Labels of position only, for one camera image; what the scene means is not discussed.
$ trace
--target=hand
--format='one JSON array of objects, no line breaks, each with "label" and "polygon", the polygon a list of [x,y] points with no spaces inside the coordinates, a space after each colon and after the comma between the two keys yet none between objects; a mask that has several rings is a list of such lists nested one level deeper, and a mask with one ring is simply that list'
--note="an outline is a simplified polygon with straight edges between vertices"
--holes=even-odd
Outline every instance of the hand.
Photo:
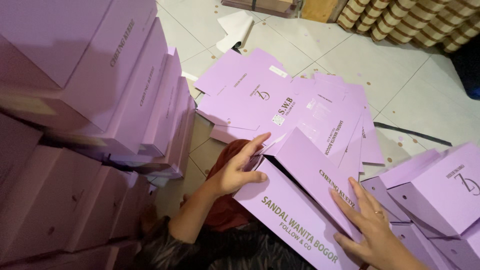
[{"label": "hand", "polygon": [[253,139],[242,148],[240,153],[232,157],[221,170],[207,180],[207,183],[212,186],[212,190],[216,196],[233,193],[247,183],[261,183],[267,180],[265,173],[257,171],[244,172],[243,168],[247,165],[250,157],[255,153],[257,148],[262,145],[270,135],[270,132],[268,132]]},{"label": "hand", "polygon": [[338,244],[345,251],[380,270],[427,270],[392,233],[388,227],[386,211],[380,203],[355,179],[350,177],[348,180],[357,196],[360,212],[350,207],[334,190],[331,195],[345,216],[360,229],[363,240],[355,243],[346,236],[335,233],[334,238]]}]

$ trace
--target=person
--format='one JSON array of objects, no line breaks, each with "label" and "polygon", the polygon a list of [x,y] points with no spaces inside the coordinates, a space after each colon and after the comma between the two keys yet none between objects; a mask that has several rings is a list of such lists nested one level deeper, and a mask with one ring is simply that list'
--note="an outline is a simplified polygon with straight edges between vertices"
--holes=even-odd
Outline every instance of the person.
[{"label": "person", "polygon": [[[243,167],[269,137],[270,133],[266,133],[252,141],[237,140],[227,145],[207,180],[191,197],[184,197],[184,203],[174,218],[164,217],[159,221],[154,220],[155,217],[150,220],[143,218],[142,228],[149,232],[132,268],[314,269],[268,228],[248,217],[248,213],[239,217],[237,212],[218,210],[225,210],[225,205],[234,201],[230,194],[243,185],[267,180],[265,173],[244,172]],[[348,237],[335,233],[334,239],[338,244],[346,252],[379,270],[427,269],[392,233],[386,213],[379,202],[353,178],[348,180],[357,196],[360,212],[351,208],[337,192],[331,192],[332,199],[360,229],[363,240],[355,243]],[[215,207],[214,204],[222,198],[222,203]],[[215,212],[215,208],[216,214],[222,212],[225,218],[219,219],[217,215],[216,220],[210,220],[210,224],[220,227],[220,230],[204,226],[209,212]],[[234,227],[225,228],[225,220]]]}]

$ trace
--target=cz logo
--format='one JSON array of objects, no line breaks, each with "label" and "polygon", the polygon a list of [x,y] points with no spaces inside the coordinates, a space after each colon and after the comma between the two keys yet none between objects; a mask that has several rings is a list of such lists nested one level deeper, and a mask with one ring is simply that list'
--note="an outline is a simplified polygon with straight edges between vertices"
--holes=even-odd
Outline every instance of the cz logo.
[{"label": "cz logo", "polygon": [[258,94],[259,97],[261,97],[263,100],[269,100],[270,95],[267,92],[256,92],[255,95]]},{"label": "cz logo", "polygon": [[463,178],[461,173],[455,175],[454,178],[457,179],[457,176],[462,179],[462,185],[467,188],[468,192],[473,192],[474,196],[480,195],[480,187],[475,181],[468,178]]}]

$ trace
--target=qr code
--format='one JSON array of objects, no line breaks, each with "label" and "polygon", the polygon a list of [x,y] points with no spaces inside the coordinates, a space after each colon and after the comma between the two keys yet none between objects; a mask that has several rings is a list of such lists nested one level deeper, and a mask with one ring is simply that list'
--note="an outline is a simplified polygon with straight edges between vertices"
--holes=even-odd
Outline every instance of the qr code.
[{"label": "qr code", "polygon": [[283,121],[285,121],[285,118],[281,117],[280,115],[276,114],[273,119],[272,119],[272,122],[274,122],[275,124],[281,126]]}]

